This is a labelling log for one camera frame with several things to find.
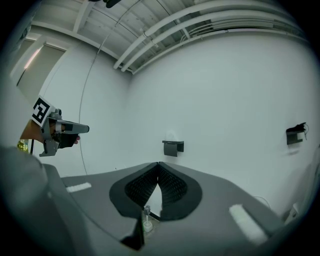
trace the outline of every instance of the ceiling beam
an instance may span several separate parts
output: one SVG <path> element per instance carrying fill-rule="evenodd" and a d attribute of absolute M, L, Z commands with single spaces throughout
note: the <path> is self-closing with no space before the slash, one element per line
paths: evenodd
<path fill-rule="evenodd" d="M 95 2 L 89 2 L 88 0 L 85 0 L 82 3 L 78 16 L 75 20 L 73 32 L 78 33 L 78 31 L 85 26 L 86 20 L 94 5 Z"/>

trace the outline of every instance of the hand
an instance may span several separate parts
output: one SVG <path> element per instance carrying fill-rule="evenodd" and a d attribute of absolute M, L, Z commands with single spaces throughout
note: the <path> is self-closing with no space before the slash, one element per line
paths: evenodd
<path fill-rule="evenodd" d="M 56 122 L 52 122 L 50 125 L 50 133 L 53 135 L 56 132 Z M 36 140 L 38 142 L 44 143 L 44 138 L 41 133 L 41 128 L 37 125 L 34 121 L 29 120 L 24 131 L 20 137 L 20 140 Z M 78 136 L 74 142 L 74 144 L 78 144 L 80 140 L 80 136 Z"/>

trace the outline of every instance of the ceiling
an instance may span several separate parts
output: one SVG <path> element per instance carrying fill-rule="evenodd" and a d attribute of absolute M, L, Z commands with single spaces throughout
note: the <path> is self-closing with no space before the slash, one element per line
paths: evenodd
<path fill-rule="evenodd" d="M 208 1 L 209 0 L 122 0 L 112 8 L 106 8 L 106 4 L 102 0 L 98 2 L 89 2 L 88 0 L 43 0 L 32 24 L 78 38 L 97 48 L 101 46 L 108 36 L 101 50 L 113 56 L 115 59 L 119 59 L 137 38 L 159 21 L 188 7 Z M 278 7 L 273 1 L 256 0 L 256 2 L 259 3 L 273 3 L 274 10 L 265 10 L 259 6 L 251 5 L 246 5 L 245 7 L 238 4 L 240 2 L 247 1 L 237 0 L 237 2 L 232 5 L 232 10 L 265 11 L 277 14 L 287 19 L 288 22 L 294 22 L 289 14 L 277 11 Z M 230 8 L 230 6 L 226 6 L 225 8 L 206 9 L 187 14 L 179 20 L 173 20 L 140 43 L 137 48 L 124 59 L 123 64 L 127 63 L 134 54 L 144 48 L 152 39 L 155 39 L 170 28 L 177 26 L 179 23 L 186 22 L 207 13 L 231 10 Z M 192 38 L 222 29 L 263 28 L 286 33 L 289 32 L 303 37 L 303 32 L 296 27 L 277 20 L 264 20 L 248 16 L 246 19 L 233 18 L 224 20 L 223 22 L 215 22 L 214 26 L 210 25 L 212 22 L 213 20 L 201 21 L 170 34 L 137 58 L 137 60 L 129 66 L 130 70 L 136 71 L 155 56 L 176 46 L 180 42 L 188 40 L 190 37 Z"/>

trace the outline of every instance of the black wall bracket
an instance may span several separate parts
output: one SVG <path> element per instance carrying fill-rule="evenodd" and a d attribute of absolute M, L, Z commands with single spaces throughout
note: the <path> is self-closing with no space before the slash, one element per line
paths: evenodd
<path fill-rule="evenodd" d="M 306 131 L 305 125 L 306 123 L 303 122 L 301 124 L 297 124 L 295 127 L 286 129 L 285 133 L 286 133 L 287 145 L 291 145 L 291 144 L 295 144 L 303 141 L 302 138 L 298 139 L 298 134 L 304 133 Z"/>
<path fill-rule="evenodd" d="M 183 152 L 185 150 L 184 141 L 169 141 L 163 140 L 163 152 L 166 156 L 177 157 L 178 152 Z"/>

